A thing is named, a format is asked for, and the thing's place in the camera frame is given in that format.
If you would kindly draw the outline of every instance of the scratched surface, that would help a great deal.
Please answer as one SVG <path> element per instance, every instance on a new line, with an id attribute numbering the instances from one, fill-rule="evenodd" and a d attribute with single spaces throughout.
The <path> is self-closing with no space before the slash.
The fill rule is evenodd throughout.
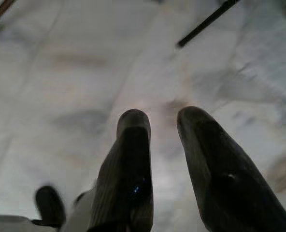
<path id="1" fill-rule="evenodd" d="M 176 50 L 216 7 L 17 1 L 0 21 L 0 214 L 38 218 L 33 193 L 48 183 L 70 211 L 94 183 L 119 116 L 138 108 L 152 129 L 153 231 L 206 231 L 175 125 L 187 105 L 219 121 L 286 208 L 286 19 L 272 2 L 241 1 Z"/>

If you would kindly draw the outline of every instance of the marble surface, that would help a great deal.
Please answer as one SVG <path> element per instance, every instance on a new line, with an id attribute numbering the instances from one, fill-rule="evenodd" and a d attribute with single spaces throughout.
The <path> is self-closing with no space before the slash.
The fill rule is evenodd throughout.
<path id="1" fill-rule="evenodd" d="M 48 183 L 70 211 L 131 108 L 151 122 L 153 231 L 206 231 L 176 129 L 184 106 L 214 116 L 277 185 L 286 175 L 277 171 L 286 157 L 286 19 L 270 1 L 241 1 L 176 50 L 216 7 L 17 1 L 0 21 L 0 214 L 38 218 L 33 193 Z M 286 208 L 286 190 L 277 196 Z"/>

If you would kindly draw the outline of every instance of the floor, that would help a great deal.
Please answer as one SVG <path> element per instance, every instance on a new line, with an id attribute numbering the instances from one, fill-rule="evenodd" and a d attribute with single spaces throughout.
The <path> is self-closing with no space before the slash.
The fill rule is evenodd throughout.
<path id="1" fill-rule="evenodd" d="M 178 50 L 215 0 L 19 0 L 0 21 L 0 214 L 66 208 L 97 178 L 127 109 L 152 128 L 153 231 L 204 232 L 176 130 L 187 105 L 215 117 L 286 209 L 286 18 L 242 0 Z"/>

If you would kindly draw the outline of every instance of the black rod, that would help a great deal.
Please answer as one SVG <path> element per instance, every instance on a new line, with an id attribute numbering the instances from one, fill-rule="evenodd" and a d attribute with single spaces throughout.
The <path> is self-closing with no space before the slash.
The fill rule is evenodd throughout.
<path id="1" fill-rule="evenodd" d="M 184 47 L 189 41 L 196 37 L 200 32 L 206 29 L 210 24 L 212 24 L 216 19 L 223 15 L 232 6 L 238 3 L 240 0 L 228 0 L 224 2 L 221 7 L 219 7 L 213 14 L 211 14 L 207 19 L 205 19 L 199 26 L 197 26 L 193 31 L 191 31 L 186 37 L 181 39 L 177 43 L 177 47 Z"/>

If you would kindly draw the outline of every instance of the black plastic part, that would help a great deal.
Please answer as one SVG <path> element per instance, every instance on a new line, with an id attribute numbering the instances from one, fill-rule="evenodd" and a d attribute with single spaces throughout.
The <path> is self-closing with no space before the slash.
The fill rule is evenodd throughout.
<path id="1" fill-rule="evenodd" d="M 38 189 L 35 201 L 42 220 L 33 220 L 33 224 L 54 228 L 60 228 L 64 224 L 66 221 L 64 205 L 52 186 L 43 186 Z"/>
<path id="2" fill-rule="evenodd" d="M 129 110 L 97 179 L 89 231 L 149 232 L 153 224 L 150 125 L 145 113 Z"/>
<path id="3" fill-rule="evenodd" d="M 286 211 L 255 164 L 202 109 L 178 114 L 199 212 L 211 232 L 286 232 Z"/>
<path id="4" fill-rule="evenodd" d="M 222 16 L 227 10 L 238 3 L 240 0 L 228 0 L 224 2 L 221 7 L 219 7 L 213 14 L 211 14 L 207 19 L 205 19 L 199 26 L 192 30 L 187 36 L 181 39 L 176 46 L 179 48 L 184 47 L 188 42 L 195 38 L 199 33 L 206 29 L 210 24 Z"/>

